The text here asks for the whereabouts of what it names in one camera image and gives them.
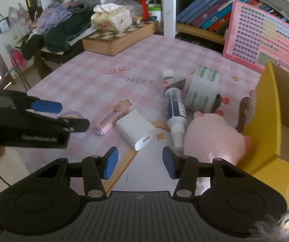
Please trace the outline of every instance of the star sticker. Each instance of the star sticker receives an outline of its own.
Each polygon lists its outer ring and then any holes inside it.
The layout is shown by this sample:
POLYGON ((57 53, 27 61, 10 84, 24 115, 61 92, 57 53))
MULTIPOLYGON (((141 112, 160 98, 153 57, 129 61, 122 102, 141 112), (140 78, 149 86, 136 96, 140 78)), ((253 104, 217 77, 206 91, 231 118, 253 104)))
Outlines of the star sticker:
POLYGON ((122 103, 124 103, 124 104, 126 104, 126 105, 128 105, 128 106, 132 106, 132 104, 129 102, 128 99, 125 100, 125 101, 120 101, 120 104, 122 104, 122 103))
POLYGON ((158 141, 164 139, 163 133, 157 134, 158 141))

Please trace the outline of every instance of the wooden chess board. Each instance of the wooden chess board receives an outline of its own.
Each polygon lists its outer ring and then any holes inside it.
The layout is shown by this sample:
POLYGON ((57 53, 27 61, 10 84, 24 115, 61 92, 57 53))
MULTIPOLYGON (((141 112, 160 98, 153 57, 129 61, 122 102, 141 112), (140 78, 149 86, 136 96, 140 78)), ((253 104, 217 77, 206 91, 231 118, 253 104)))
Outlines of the wooden chess board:
POLYGON ((82 42, 86 51, 114 56, 132 44, 153 34, 158 29, 158 22, 132 24, 123 31, 97 30, 85 37, 82 42))

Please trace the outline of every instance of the red bag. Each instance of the red bag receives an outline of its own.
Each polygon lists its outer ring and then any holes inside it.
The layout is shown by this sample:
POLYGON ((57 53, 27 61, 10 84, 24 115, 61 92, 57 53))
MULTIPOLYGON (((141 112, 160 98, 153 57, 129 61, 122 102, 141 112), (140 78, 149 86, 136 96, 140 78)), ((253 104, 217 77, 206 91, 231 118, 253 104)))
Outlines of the red bag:
POLYGON ((9 46, 9 50, 12 55, 11 64, 13 67, 15 67, 16 65, 21 67, 22 65, 26 63, 26 60, 23 58, 21 53, 13 49, 11 46, 9 46))

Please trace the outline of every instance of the blue gripper pad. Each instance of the blue gripper pad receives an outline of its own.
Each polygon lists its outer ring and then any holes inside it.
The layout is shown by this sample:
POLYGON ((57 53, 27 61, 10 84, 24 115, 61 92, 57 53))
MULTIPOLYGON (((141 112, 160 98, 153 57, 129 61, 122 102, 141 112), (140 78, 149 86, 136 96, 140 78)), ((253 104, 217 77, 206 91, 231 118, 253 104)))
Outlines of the blue gripper pad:
POLYGON ((174 159, 167 151, 166 148, 163 149, 163 164, 165 165, 167 172, 171 179, 176 179, 176 168, 174 166, 174 159))
POLYGON ((61 103, 47 100, 37 100, 36 102, 31 103, 30 107, 36 112, 47 112, 54 114, 58 114, 63 110, 61 103))
POLYGON ((119 160, 119 151, 116 147, 113 150, 110 149, 108 152, 110 153, 105 154, 108 158, 104 168, 104 179, 110 179, 119 160))

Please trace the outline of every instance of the hanging bag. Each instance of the hanging bag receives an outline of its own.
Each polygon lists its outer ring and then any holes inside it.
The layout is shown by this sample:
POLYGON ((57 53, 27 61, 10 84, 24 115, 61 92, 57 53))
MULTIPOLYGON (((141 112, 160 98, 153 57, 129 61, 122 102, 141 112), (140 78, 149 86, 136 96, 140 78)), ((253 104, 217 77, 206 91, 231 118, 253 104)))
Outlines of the hanging bag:
POLYGON ((18 2, 19 5, 19 24, 25 25, 30 20, 30 15, 27 10, 25 10, 21 3, 18 2))
POLYGON ((5 48, 8 51, 8 54, 11 59, 11 64, 13 67, 19 66, 23 67, 23 65, 26 63, 26 60, 23 58, 22 54, 19 53, 17 50, 13 49, 10 45, 5 44, 5 48))
POLYGON ((3 33, 3 32, 5 32, 8 29, 10 29, 9 17, 4 18, 0 14, 0 33, 3 33))
POLYGON ((38 12, 35 11, 35 20, 32 22, 32 24, 30 25, 30 30, 33 30, 35 28, 37 28, 37 22, 38 22, 38 12))

